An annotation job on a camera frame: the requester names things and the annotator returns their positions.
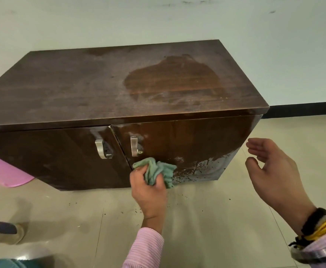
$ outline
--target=cabinet handle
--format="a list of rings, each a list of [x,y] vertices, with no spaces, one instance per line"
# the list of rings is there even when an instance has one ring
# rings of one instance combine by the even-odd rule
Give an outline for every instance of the cabinet handle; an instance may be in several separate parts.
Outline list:
[[[142,154],[143,151],[138,150],[138,137],[131,136],[131,152],[132,157],[138,157],[139,154]]]
[[[100,156],[101,159],[111,159],[112,158],[112,154],[105,155],[105,151],[103,150],[103,140],[102,139],[96,140],[95,144],[96,144],[98,155]]]

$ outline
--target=teal object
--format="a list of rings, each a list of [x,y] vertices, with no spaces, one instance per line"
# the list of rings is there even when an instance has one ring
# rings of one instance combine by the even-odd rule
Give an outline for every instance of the teal object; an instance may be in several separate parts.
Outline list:
[[[172,188],[173,171],[177,168],[176,165],[167,164],[165,162],[156,162],[153,157],[145,158],[142,161],[135,162],[133,168],[148,165],[147,171],[144,173],[144,180],[148,185],[156,184],[156,179],[159,173],[163,174],[164,184],[166,188]]]
[[[0,259],[0,268],[42,268],[42,266],[34,259],[28,261]]]

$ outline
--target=tiled floor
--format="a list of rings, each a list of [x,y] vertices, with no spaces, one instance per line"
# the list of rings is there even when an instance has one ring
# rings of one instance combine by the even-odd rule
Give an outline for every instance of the tiled floor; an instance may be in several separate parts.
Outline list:
[[[297,162],[305,188],[326,208],[326,116],[261,120],[252,136],[272,138]],[[294,234],[255,193],[242,148],[218,181],[169,190],[161,267],[296,267]],[[120,267],[142,221],[129,189],[59,192],[34,180],[0,187],[0,220],[22,222],[19,245],[0,258],[45,257],[47,267]]]

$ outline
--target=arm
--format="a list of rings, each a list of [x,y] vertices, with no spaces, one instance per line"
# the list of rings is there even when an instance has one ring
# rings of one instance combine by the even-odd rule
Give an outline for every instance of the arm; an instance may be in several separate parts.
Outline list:
[[[145,183],[143,174],[146,170],[147,166],[138,167],[130,174],[132,196],[144,219],[123,268],[158,268],[161,261],[167,193],[162,174],[157,176],[155,185]]]
[[[304,190],[297,164],[271,139],[250,138],[246,146],[250,154],[265,164],[260,168],[253,157],[249,157],[245,163],[256,192],[299,237],[303,237],[302,228],[317,208]],[[326,234],[303,250],[307,252],[324,248]],[[326,267],[326,263],[314,264],[312,267]]]

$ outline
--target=white wall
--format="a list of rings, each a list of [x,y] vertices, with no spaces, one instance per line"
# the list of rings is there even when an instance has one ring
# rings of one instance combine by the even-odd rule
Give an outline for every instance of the white wall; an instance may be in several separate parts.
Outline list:
[[[0,0],[0,75],[30,50],[204,39],[270,105],[326,101],[326,0]]]

